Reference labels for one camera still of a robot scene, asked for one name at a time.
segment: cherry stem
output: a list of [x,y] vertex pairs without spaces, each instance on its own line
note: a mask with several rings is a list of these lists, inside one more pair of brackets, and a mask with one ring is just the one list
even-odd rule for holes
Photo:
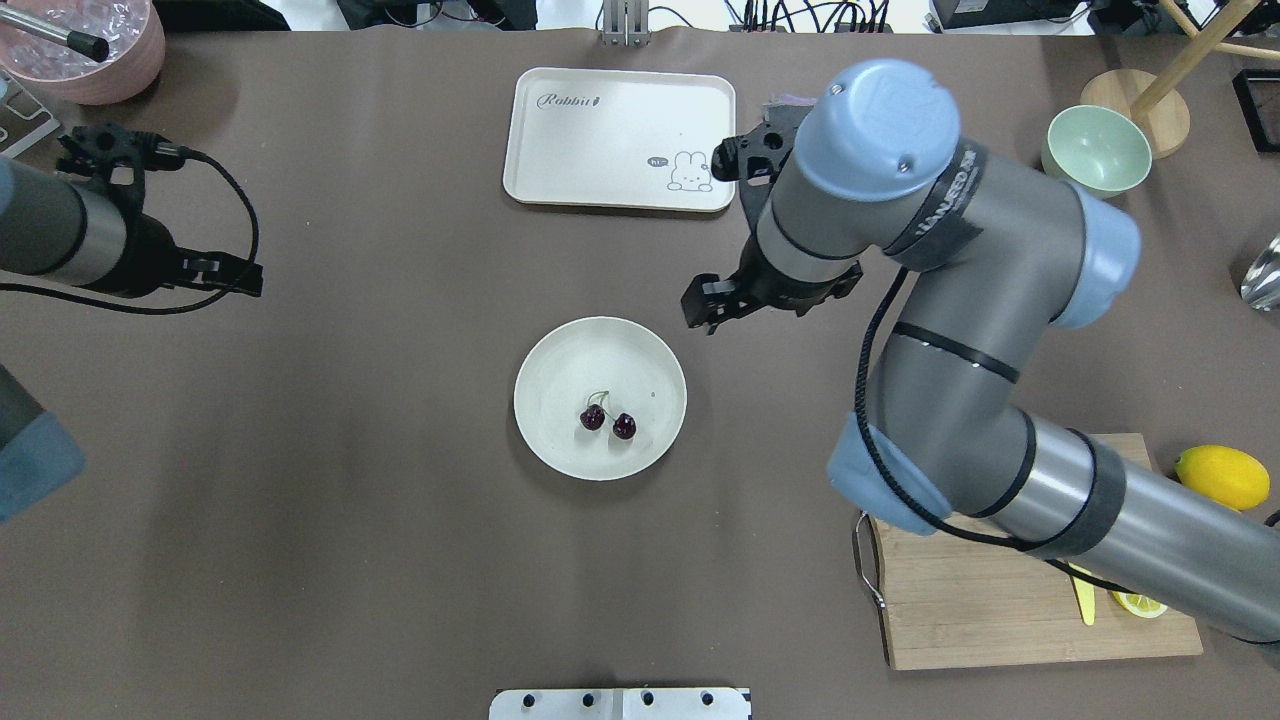
[[604,413],[604,416],[608,418],[608,419],[611,419],[611,420],[614,420],[616,418],[613,415],[609,415],[609,411],[604,409],[604,400],[607,397],[609,397],[609,391],[607,391],[607,389],[598,389],[598,391],[593,392],[591,395],[586,396],[586,406],[590,407],[591,405],[596,405],[596,402],[593,402],[596,397],[600,398],[599,406],[600,406],[600,410]]

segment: wooden cutting board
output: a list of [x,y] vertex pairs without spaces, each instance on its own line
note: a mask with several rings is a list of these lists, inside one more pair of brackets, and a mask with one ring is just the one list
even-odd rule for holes
[[[1097,436],[1149,468],[1140,434]],[[961,528],[991,525],[955,516]],[[897,670],[1029,665],[1199,655],[1196,621],[1175,610],[1130,615],[1094,589],[1097,619],[1080,620],[1071,579],[1019,552],[954,538],[920,537],[873,520],[884,643]]]

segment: cherry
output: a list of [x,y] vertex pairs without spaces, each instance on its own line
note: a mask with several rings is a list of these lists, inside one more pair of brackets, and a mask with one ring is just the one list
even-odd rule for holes
[[636,420],[626,413],[618,415],[618,419],[613,421],[613,434],[622,439],[631,439],[636,434]]
[[604,424],[604,407],[593,404],[586,410],[582,410],[582,414],[577,419],[582,421],[584,428],[598,430]]

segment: pink bowl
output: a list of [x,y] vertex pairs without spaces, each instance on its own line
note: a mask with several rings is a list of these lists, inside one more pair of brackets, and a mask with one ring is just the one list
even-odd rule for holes
[[[9,6],[45,17],[44,12],[49,8],[79,9],[84,3],[86,0],[10,0]],[[33,74],[31,67],[13,59],[12,50],[19,45],[47,45],[47,41],[10,27],[0,27],[0,64],[28,88],[46,90],[81,105],[108,105],[133,97],[160,74],[164,64],[164,28],[160,27],[160,18],[150,0],[118,3],[146,14],[142,32],[114,58],[87,68],[83,74],[65,79]]]

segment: metal clamp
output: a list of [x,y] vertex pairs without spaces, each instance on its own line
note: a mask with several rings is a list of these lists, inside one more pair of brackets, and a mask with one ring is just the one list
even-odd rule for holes
[[649,0],[603,0],[602,45],[649,45]]
[[[881,594],[879,588],[876,587],[876,583],[872,583],[870,579],[867,578],[867,571],[863,569],[863,533],[861,533],[863,520],[867,520],[868,527],[870,527],[870,515],[868,515],[867,512],[861,512],[860,515],[858,515],[858,519],[854,520],[854,566],[858,568],[858,575],[863,579],[863,584],[867,585],[867,591],[872,596],[872,602],[876,603],[876,607],[878,610],[883,611],[888,607],[888,603],[884,602],[884,596]],[[872,557],[873,559],[878,557],[879,542],[876,539],[874,528],[872,528],[870,532],[867,533],[867,537],[872,546]],[[877,568],[876,570],[876,578],[878,582],[879,568]]]

